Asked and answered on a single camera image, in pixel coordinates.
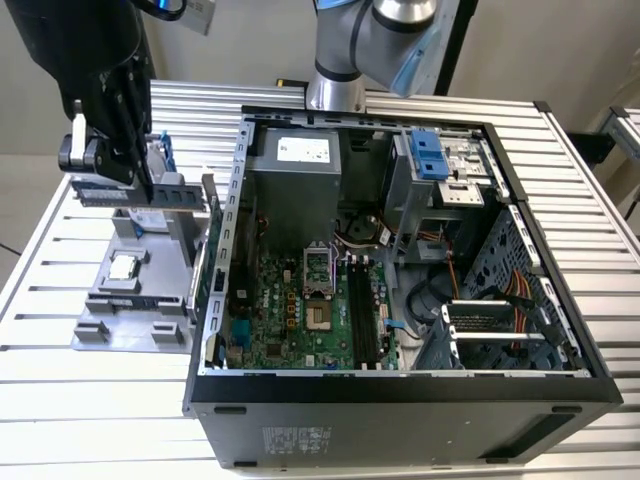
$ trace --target metal frame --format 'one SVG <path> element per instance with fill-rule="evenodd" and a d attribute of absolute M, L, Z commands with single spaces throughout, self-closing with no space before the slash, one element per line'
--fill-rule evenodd
<path fill-rule="evenodd" d="M 612 107 L 600 131 L 610 135 L 627 157 L 640 162 L 640 110 Z"/>
<path fill-rule="evenodd" d="M 154 129 L 157 132 L 167 130 L 172 134 L 179 171 L 192 184 L 199 182 L 203 169 L 215 172 L 222 201 L 226 198 L 229 186 L 240 105 L 301 108 L 304 104 L 302 89 L 299 88 L 247 88 L 171 82 L 154 82 L 152 88 Z M 550 125 L 530 102 L 425 96 L 401 100 L 388 94 L 370 92 L 367 104 L 371 113 L 493 123 L 528 195 L 531 213 L 540 222 L 564 281 L 600 347 L 609 370 L 616 377 L 616 384 L 625 400 L 622 409 L 606 415 L 563 441 L 551 453 L 536 458 L 526 466 L 492 466 L 490 474 L 495 477 L 544 474 L 545 478 L 556 480 L 579 471 L 582 478 L 589 479 L 603 476 L 637 478 L 640 474 L 637 444 L 640 432 L 640 416 L 637 413 L 640 408 L 640 395 L 637 393 L 640 391 L 638 247 L 624 232 L 620 216 L 610 208 L 602 207 L 606 197 L 603 198 L 590 174 L 580 173 L 581 167 L 577 166 L 581 162 L 579 157 L 571 151 L 566 141 L 559 140 L 560 134 L 553 122 Z M 67 354 L 72 352 L 67 352 L 64 347 L 71 339 L 75 325 L 73 316 L 79 313 L 78 306 L 82 306 L 86 289 L 95 277 L 95 270 L 91 271 L 95 267 L 87 262 L 100 261 L 113 233 L 110 227 L 105 226 L 110 222 L 109 216 L 110 211 L 94 209 L 88 213 L 81 209 L 79 203 L 71 198 L 66 180 L 45 211 L 16 270 L 0 294 L 0 304 L 3 305 L 0 310 L 0 344 L 5 345 L 6 349 L 0 352 L 0 365 L 10 367 L 0 373 L 3 382 L 0 392 L 8 395 L 3 397 L 3 405 L 7 408 L 2 409 L 0 417 L 7 422 L 14 419 L 46 420 L 62 415 L 63 418 L 77 421 L 60 422 L 57 426 L 51 422 L 25 422 L 24 428 L 37 429 L 39 425 L 47 431 L 55 428 L 61 435 L 59 439 L 62 439 L 62 435 L 71 435 L 74 428 L 86 424 L 95 433 L 87 434 L 83 437 L 84 441 L 95 439 L 98 442 L 104 428 L 116 425 L 111 420 L 114 417 L 131 418 L 138 422 L 135 419 L 139 417 L 166 415 L 166 419 L 136 423 L 136 434 L 133 436 L 127 433 L 129 427 L 126 422 L 117 424 L 123 441 L 127 441 L 127 436 L 137 439 L 137 435 L 144 432 L 149 435 L 142 442 L 136 440 L 136 443 L 132 443 L 126 456 L 113 448 L 75 454 L 77 447 L 71 444 L 60 444 L 61 450 L 57 450 L 69 455 L 73 452 L 73 456 L 69 457 L 73 459 L 70 460 L 72 462 L 120 462 L 49 465 L 47 472 L 77 474 L 77 469 L 82 468 L 89 476 L 92 473 L 95 476 L 98 472 L 113 477 L 131 476 L 133 471 L 141 476 L 184 475 L 185 471 L 191 475 L 211 475 L 218 464 L 208 446 L 202 449 L 202 445 L 206 445 L 202 432 L 194 432 L 189 437 L 199 442 L 200 446 L 194 444 L 187 448 L 183 442 L 181 445 L 184 447 L 167 450 L 159 440 L 154 440 L 156 434 L 153 432 L 157 431 L 163 432 L 163 438 L 181 440 L 184 438 L 184 434 L 180 433 L 183 430 L 176 429 L 186 427 L 178 425 L 191 422 L 172 419 L 172 416 L 179 415 L 179 408 L 172 407 L 171 402 L 182 395 L 188 363 L 186 357 L 154 354 L 153 359 L 146 360 L 144 356 L 109 353 L 105 358 L 100 353 L 83 352 L 81 366 L 76 360 L 67 358 Z M 66 272 L 67 275 L 62 278 L 58 276 L 59 272 Z M 53 295 L 47 291 L 49 287 L 72 290 L 57 291 Z M 30 367 L 33 362 L 41 362 L 36 370 Z M 166 373 L 165 365 L 169 362 L 177 365 L 171 370 L 175 374 Z M 56 379 L 64 379 L 66 383 L 52 383 Z M 86 380 L 100 382 L 105 379 L 112 383 L 104 388 L 100 387 L 100 383 L 83 383 Z M 125 381 L 113 383 L 114 379 Z M 159 390 L 160 384 L 157 380 L 150 382 L 152 379 L 167 379 L 168 382 L 166 387 L 162 386 Z M 101 401 L 107 391 L 105 388 L 108 388 L 110 397 L 122 398 L 122 403 L 105 404 Z M 39 398 L 50 398 L 57 392 L 68 392 L 64 402 L 57 407 L 59 411 L 54 411 L 50 402 L 32 401 L 34 394 Z M 22 406 L 28 406 L 29 412 Z M 97 420 L 85 423 L 82 419 L 86 418 Z M 13 438 L 16 445 L 21 445 L 18 437 Z M 50 459 L 47 453 L 51 450 L 51 444 L 40 446 L 35 442 L 36 438 L 29 438 L 30 443 L 25 451 L 28 450 L 30 462 L 59 461 L 60 456 Z M 8 463 L 17 461 L 17 457 L 6 460 Z M 36 467 L 10 468 L 18 468 L 19 472 L 24 471 L 25 475 L 29 475 L 35 472 L 33 469 Z M 307 476 L 310 473 L 289 474 Z M 464 478 L 487 475 L 486 470 L 479 471 L 476 468 L 457 468 L 446 473 Z M 332 469 L 322 474 L 343 476 L 344 472 Z M 396 478 L 398 475 L 424 478 L 442 476 L 444 473 L 413 467 L 403 469 L 401 474 L 397 469 L 362 469 L 354 474 L 367 478 Z"/>

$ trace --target blue connector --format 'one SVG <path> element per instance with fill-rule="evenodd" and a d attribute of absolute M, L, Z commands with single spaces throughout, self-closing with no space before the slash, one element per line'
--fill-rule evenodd
<path fill-rule="evenodd" d="M 251 348 L 251 324 L 248 319 L 236 318 L 231 324 L 233 343 L 244 350 Z"/>
<path fill-rule="evenodd" d="M 160 141 L 164 145 L 165 151 L 165 165 L 167 167 L 167 172 L 176 172 L 176 162 L 173 159 L 173 145 L 171 144 L 171 137 L 167 134 L 166 131 L 162 132 L 160 135 Z"/>
<path fill-rule="evenodd" d="M 449 165 L 442 153 L 438 134 L 433 130 L 411 130 L 411 154 L 423 180 L 446 180 Z"/>
<path fill-rule="evenodd" d="M 391 327 L 391 328 L 405 328 L 406 324 L 404 322 L 399 321 L 399 320 L 391 320 L 390 318 L 385 318 L 384 319 L 384 326 L 385 327 Z"/>

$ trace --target cable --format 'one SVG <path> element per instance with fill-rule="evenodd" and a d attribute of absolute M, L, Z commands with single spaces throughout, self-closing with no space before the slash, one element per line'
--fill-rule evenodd
<path fill-rule="evenodd" d="M 14 255 L 18 255 L 19 257 L 22 256 L 22 252 L 19 252 L 18 250 L 14 250 L 13 248 L 11 248 L 11 247 L 9 247 L 9 246 L 5 245 L 4 243 L 1 243 L 1 242 L 0 242 L 0 248 L 4 248 L 7 252 L 11 252 Z"/>
<path fill-rule="evenodd" d="M 177 10 L 166 10 L 149 0 L 131 0 L 131 3 L 144 13 L 148 13 L 152 17 L 157 18 L 158 20 L 164 20 L 165 22 L 175 22 L 176 20 L 180 20 L 182 15 L 184 15 L 184 12 L 187 10 L 187 0 L 182 0 L 180 8 Z"/>
<path fill-rule="evenodd" d="M 449 243 L 449 251 L 447 252 L 447 263 L 449 264 L 449 275 L 451 275 L 451 284 L 453 285 L 453 298 L 456 300 L 460 298 L 460 292 L 458 291 L 458 282 L 456 281 L 456 274 L 453 271 L 453 261 L 451 257 L 453 255 L 453 243 Z"/>
<path fill-rule="evenodd" d="M 258 226 L 260 227 L 258 238 L 261 238 L 269 230 L 269 219 L 267 217 L 258 217 Z"/>
<path fill-rule="evenodd" d="M 393 228 L 391 228 L 387 222 L 385 221 L 384 217 L 382 216 L 382 211 L 380 211 L 379 215 L 378 215 L 378 222 L 382 224 L 383 227 L 385 227 L 387 230 L 389 230 L 391 233 L 393 233 L 394 235 L 398 234 L 398 230 L 394 230 Z M 441 233 L 440 232 L 418 232 L 418 236 L 422 239 L 422 240 L 431 240 L 433 242 L 439 242 L 441 241 Z"/>
<path fill-rule="evenodd" d="M 451 293 L 445 293 L 442 290 L 438 290 L 435 285 L 433 285 L 433 280 L 442 272 L 447 270 L 448 265 L 441 263 L 437 265 L 433 265 L 429 271 L 427 272 L 426 278 L 426 287 L 429 293 L 438 300 L 440 303 L 448 303 L 453 299 L 453 285 L 451 288 Z"/>
<path fill-rule="evenodd" d="M 519 297 L 520 296 L 520 277 L 518 277 L 518 271 L 514 270 L 513 272 L 511 272 L 511 276 L 515 277 L 515 287 L 516 287 L 516 295 Z M 522 323 L 522 319 L 520 316 L 520 312 L 518 311 L 518 307 L 513 307 L 513 315 L 515 317 L 515 327 L 514 327 L 514 331 L 515 333 L 519 333 L 520 331 L 520 324 Z M 518 342 L 512 342 L 511 343 L 511 349 L 515 350 L 517 348 L 520 348 L 520 344 Z"/>
<path fill-rule="evenodd" d="M 633 215 L 633 211 L 635 210 L 637 204 L 638 200 L 634 200 L 633 202 L 631 202 L 631 205 L 629 205 L 629 210 L 627 210 L 627 213 L 624 214 L 625 222 L 631 218 L 631 215 Z"/>
<path fill-rule="evenodd" d="M 527 282 L 527 279 L 524 278 L 524 275 L 522 275 L 522 273 L 520 273 L 518 270 L 516 270 L 516 274 L 520 277 L 520 281 L 522 282 L 522 293 L 524 295 L 524 292 L 526 290 L 527 292 L 527 298 L 529 300 L 531 300 L 531 287 L 529 286 L 529 282 Z M 520 333 L 524 333 L 525 332 L 525 326 L 527 324 L 527 316 L 523 313 L 520 314 Z"/>
<path fill-rule="evenodd" d="M 408 328 L 398 328 L 398 327 L 391 327 L 391 328 L 393 328 L 394 330 L 402 330 L 404 333 L 407 334 L 407 336 L 409 338 L 412 338 L 414 340 L 422 340 L 422 338 L 420 338 L 417 335 L 414 335 L 413 333 L 411 333 Z"/>
<path fill-rule="evenodd" d="M 409 290 L 409 293 L 407 294 L 407 298 L 405 298 L 404 307 L 407 313 L 409 314 L 407 320 L 411 319 L 411 321 L 417 322 L 419 324 L 431 326 L 433 325 L 433 322 L 436 321 L 436 316 L 431 313 L 428 313 L 426 316 L 418 315 L 413 310 L 413 305 L 412 305 L 413 297 L 416 296 L 418 293 L 420 293 L 422 289 L 427 286 L 428 281 L 429 281 L 429 277 L 427 276 L 427 278 L 419 281 L 413 287 L 411 287 L 411 290 Z M 418 330 L 413 325 L 411 326 L 411 328 L 413 330 Z"/>
<path fill-rule="evenodd" d="M 338 232 L 333 232 L 333 236 L 336 237 L 336 239 L 338 239 L 343 245 L 345 245 L 345 246 L 347 246 L 349 248 L 353 248 L 353 249 L 369 248 L 369 247 L 377 247 L 378 246 L 377 243 L 353 243 L 352 241 L 344 239 L 341 236 L 341 234 L 339 234 Z"/>

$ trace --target orange wire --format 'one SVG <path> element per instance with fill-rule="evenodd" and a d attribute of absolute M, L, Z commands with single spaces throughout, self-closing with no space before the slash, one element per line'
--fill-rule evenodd
<path fill-rule="evenodd" d="M 453 262 L 451 261 L 451 254 L 453 252 L 453 244 L 449 242 L 449 251 L 447 252 L 447 263 L 449 264 L 449 274 L 451 275 L 451 283 L 453 284 L 453 298 L 456 300 L 460 298 L 460 292 L 458 291 L 458 282 L 456 281 L 456 274 L 453 270 Z"/>
<path fill-rule="evenodd" d="M 518 286 L 516 295 L 519 297 L 520 296 L 520 289 L 522 287 L 522 284 L 520 283 L 520 272 L 518 272 L 517 270 L 514 270 L 513 274 L 516 277 L 516 285 Z M 518 320 L 516 321 L 516 333 L 520 333 L 520 328 L 522 327 L 522 315 L 520 315 L 520 311 L 516 307 L 514 307 L 514 308 L 516 310 L 516 315 L 517 315 L 517 318 L 518 318 Z"/>
<path fill-rule="evenodd" d="M 393 233 L 394 235 L 398 234 L 398 230 L 395 230 L 393 228 L 389 228 L 386 227 L 391 233 Z M 423 240 L 432 240 L 434 242 L 440 241 L 440 236 L 437 233 L 434 232 L 418 232 L 418 236 L 423 239 Z"/>
<path fill-rule="evenodd" d="M 516 296 L 519 297 L 520 296 L 520 281 L 518 279 L 517 270 L 513 271 L 511 278 L 512 278 L 512 280 L 515 278 Z M 515 331 L 515 333 L 519 333 L 519 330 L 520 330 L 520 312 L 518 311 L 517 307 L 513 307 L 513 312 L 514 312 L 513 314 L 514 314 L 514 317 L 515 317 L 515 328 L 514 328 L 514 331 Z M 514 350 L 516 348 L 519 348 L 519 346 L 520 345 L 519 345 L 518 342 L 513 342 L 511 344 L 511 348 L 514 349 Z"/>
<path fill-rule="evenodd" d="M 524 278 L 524 275 L 522 275 L 520 272 L 518 272 L 516 270 L 518 277 L 522 283 L 522 293 L 524 294 L 524 291 L 526 289 L 527 291 L 527 298 L 529 300 L 531 300 L 531 287 L 529 287 L 529 282 L 527 282 L 527 279 Z M 522 315 L 522 325 L 521 325 L 521 329 L 522 329 L 522 333 L 524 333 L 524 329 L 525 329 L 525 325 L 527 324 L 527 317 L 526 315 Z"/>
<path fill-rule="evenodd" d="M 511 293 L 511 289 L 513 288 L 513 273 L 511 274 L 511 278 L 509 280 L 509 285 L 507 285 L 507 289 L 504 291 L 507 295 Z"/>

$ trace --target slotted aluminum table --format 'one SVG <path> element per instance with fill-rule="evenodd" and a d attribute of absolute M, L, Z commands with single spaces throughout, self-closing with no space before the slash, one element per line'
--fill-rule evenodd
<path fill-rule="evenodd" d="M 640 165 L 640 110 L 611 107 L 608 118 L 600 129 L 608 133 L 627 157 Z"/>
<path fill-rule="evenodd" d="M 302 108 L 303 91 L 153 84 L 154 129 L 171 134 L 187 181 L 213 171 L 222 197 L 242 104 Z M 640 478 L 640 247 L 556 119 L 527 102 L 370 93 L 367 107 L 495 125 L 625 404 L 526 466 L 263 474 Z M 68 348 L 113 234 L 110 215 L 83 209 L 65 179 L 0 295 L 0 478 L 243 475 L 221 472 L 199 423 L 182 417 L 188 356 Z"/>

